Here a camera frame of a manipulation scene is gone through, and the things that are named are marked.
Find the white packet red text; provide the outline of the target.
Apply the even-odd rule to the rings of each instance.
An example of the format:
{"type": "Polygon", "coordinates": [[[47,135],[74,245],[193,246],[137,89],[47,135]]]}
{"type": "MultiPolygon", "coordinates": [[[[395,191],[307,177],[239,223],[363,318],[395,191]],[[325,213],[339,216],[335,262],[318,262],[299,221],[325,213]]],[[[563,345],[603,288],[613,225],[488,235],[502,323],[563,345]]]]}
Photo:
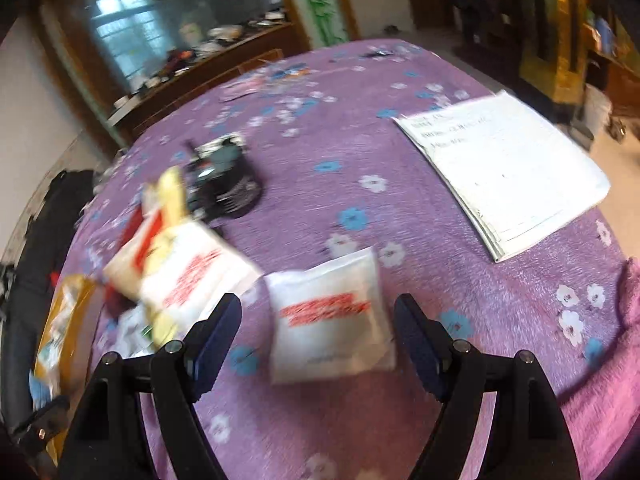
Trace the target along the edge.
{"type": "Polygon", "coordinates": [[[396,366],[390,315],[372,248],[303,271],[266,276],[275,385],[354,376],[396,366]]]}

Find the white labelled flat packet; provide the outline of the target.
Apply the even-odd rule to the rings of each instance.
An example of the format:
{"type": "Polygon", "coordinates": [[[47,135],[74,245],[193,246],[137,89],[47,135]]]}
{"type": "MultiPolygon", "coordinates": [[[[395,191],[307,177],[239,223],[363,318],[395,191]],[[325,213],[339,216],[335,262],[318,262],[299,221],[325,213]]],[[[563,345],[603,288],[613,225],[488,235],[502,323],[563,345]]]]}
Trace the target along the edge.
{"type": "Polygon", "coordinates": [[[146,319],[143,304],[137,304],[118,318],[113,350],[123,359],[149,356],[154,352],[152,327],[146,319]]]}

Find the yellow rimmed storage box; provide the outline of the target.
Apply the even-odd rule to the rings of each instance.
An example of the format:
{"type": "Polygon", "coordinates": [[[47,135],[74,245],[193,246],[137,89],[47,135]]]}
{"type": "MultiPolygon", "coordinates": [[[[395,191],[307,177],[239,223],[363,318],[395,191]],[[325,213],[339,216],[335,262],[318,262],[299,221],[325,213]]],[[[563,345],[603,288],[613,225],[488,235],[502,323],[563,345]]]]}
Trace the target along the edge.
{"type": "Polygon", "coordinates": [[[29,376],[36,408],[64,396],[72,420],[91,374],[93,339],[103,308],[102,285],[82,274],[58,281],[29,376]]]}

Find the dark red packet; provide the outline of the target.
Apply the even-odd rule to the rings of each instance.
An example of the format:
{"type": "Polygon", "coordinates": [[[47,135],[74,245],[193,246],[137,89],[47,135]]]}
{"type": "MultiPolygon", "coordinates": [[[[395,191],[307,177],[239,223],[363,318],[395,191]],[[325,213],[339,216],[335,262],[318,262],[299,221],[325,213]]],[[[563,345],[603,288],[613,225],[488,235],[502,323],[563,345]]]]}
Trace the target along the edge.
{"type": "Polygon", "coordinates": [[[105,309],[111,318],[118,318],[140,296],[141,272],[134,265],[134,257],[140,246],[137,232],[143,220],[142,206],[137,205],[122,231],[116,254],[103,269],[105,309]]]}

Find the yellow snack bag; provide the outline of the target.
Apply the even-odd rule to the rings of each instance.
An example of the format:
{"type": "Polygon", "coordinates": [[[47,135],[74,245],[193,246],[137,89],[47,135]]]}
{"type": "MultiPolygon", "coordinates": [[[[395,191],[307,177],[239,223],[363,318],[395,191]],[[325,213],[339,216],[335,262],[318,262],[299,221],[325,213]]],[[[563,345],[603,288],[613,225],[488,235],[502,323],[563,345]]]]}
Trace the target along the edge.
{"type": "Polygon", "coordinates": [[[261,276],[257,264],[201,222],[160,231],[144,257],[140,289],[154,344],[186,336],[224,294],[242,296],[261,276]]]}

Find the white red printed bag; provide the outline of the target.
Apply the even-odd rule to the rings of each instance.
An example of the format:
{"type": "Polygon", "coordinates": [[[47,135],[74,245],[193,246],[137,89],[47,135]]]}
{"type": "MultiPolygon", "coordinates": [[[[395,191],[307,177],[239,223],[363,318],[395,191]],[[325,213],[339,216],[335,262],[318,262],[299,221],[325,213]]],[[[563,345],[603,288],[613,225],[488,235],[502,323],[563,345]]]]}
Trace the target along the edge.
{"type": "Polygon", "coordinates": [[[151,248],[153,238],[156,237],[163,229],[164,225],[162,204],[160,203],[160,198],[158,197],[157,189],[154,185],[146,184],[144,186],[141,202],[138,203],[138,205],[142,206],[144,220],[142,226],[140,226],[137,232],[137,237],[139,237],[140,240],[140,246],[136,256],[134,257],[134,265],[141,272],[141,290],[146,255],[151,248]]]}

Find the black electric motor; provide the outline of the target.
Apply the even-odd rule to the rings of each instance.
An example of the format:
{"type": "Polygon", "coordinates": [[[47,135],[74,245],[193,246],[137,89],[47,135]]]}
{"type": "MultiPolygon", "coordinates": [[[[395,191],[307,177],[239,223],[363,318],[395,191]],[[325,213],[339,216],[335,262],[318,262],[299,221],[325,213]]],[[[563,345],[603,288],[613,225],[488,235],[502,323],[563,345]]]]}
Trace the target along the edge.
{"type": "Polygon", "coordinates": [[[245,142],[227,134],[205,144],[184,142],[186,204],[195,219],[205,223],[248,214],[262,198],[264,185],[247,157],[245,142]]]}

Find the white paper notebook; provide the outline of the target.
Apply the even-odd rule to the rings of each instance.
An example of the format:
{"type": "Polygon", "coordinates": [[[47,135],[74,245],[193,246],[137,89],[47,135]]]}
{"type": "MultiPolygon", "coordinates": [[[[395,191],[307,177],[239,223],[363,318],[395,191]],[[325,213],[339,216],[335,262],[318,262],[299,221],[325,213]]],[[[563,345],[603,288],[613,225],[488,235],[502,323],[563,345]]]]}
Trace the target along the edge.
{"type": "Polygon", "coordinates": [[[508,92],[395,122],[495,262],[526,252],[610,192],[608,177],[587,153],[508,92]]]}

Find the black sofa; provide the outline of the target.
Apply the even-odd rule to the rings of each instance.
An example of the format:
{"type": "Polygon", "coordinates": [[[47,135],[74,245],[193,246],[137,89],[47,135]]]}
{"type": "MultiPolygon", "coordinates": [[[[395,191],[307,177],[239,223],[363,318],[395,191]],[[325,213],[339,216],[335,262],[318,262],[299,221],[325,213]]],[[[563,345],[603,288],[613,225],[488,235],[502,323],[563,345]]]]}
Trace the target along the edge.
{"type": "Polygon", "coordinates": [[[2,264],[9,287],[1,295],[1,414],[13,428],[32,412],[29,372],[55,290],[52,275],[62,271],[82,208],[93,199],[91,170],[59,172],[38,214],[27,222],[17,264],[2,264]]]}

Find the purple floral tablecloth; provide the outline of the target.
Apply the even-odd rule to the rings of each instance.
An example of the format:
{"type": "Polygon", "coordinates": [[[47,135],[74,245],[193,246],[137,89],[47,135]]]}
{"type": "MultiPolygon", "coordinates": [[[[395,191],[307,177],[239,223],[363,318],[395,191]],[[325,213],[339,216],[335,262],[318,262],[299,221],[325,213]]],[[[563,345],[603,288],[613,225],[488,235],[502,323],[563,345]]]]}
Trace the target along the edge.
{"type": "MultiPolygon", "coordinates": [[[[608,408],[631,392],[586,377],[620,333],[626,261],[592,210],[509,261],[491,260],[432,167],[394,124],[479,98],[486,89],[400,40],[360,41],[299,58],[311,73],[278,90],[225,103],[212,90],[149,128],[89,206],[64,270],[96,278],[117,250],[145,184],[186,161],[185,140],[237,133],[265,182],[224,237],[263,271],[306,270],[372,248],[383,296],[404,292],[430,318],[480,350],[532,350],[557,393],[608,408]],[[362,58],[374,50],[392,58],[362,58]]],[[[268,360],[273,314],[264,285],[243,302],[242,324],[215,387],[196,411],[232,479],[405,479],[438,416],[406,356],[390,372],[275,386],[268,360]]]]}

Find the pink pouch far table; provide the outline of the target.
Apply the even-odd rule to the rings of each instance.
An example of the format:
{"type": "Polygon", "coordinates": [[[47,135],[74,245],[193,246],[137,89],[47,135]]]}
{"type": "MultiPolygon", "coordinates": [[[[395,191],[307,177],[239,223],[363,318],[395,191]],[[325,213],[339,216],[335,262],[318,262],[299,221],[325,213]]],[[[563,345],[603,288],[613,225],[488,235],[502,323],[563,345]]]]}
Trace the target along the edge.
{"type": "Polygon", "coordinates": [[[221,87],[220,100],[221,102],[231,102],[241,99],[243,96],[249,96],[258,92],[266,82],[267,78],[261,74],[230,81],[221,87]]]}

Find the blue item far table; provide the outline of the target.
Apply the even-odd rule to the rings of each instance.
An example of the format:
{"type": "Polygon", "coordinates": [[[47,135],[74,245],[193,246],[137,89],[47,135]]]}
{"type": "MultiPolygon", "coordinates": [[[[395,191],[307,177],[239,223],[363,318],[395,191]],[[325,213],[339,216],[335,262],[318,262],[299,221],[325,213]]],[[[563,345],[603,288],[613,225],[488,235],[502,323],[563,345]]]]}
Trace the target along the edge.
{"type": "Polygon", "coordinates": [[[296,63],[288,67],[280,67],[271,73],[271,80],[285,80],[307,76],[311,73],[310,67],[305,63],[296,63]]]}

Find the black pen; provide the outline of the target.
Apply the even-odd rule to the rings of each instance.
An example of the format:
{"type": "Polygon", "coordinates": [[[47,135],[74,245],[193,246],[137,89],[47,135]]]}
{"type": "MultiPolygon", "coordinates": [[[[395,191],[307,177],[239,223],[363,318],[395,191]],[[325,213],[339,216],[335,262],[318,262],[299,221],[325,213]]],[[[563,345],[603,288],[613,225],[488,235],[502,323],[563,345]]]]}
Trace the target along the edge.
{"type": "Polygon", "coordinates": [[[395,55],[393,50],[374,49],[363,55],[362,58],[392,58],[395,55]]]}

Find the wooden sideboard cabinet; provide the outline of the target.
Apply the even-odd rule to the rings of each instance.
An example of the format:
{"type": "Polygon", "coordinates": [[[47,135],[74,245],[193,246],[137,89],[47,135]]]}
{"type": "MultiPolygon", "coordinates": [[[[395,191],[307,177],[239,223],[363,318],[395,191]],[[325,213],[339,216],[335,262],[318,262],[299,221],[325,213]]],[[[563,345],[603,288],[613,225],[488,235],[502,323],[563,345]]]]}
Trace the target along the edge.
{"type": "Polygon", "coordinates": [[[307,47],[288,0],[37,0],[38,27],[107,154],[217,84],[307,47]]]}

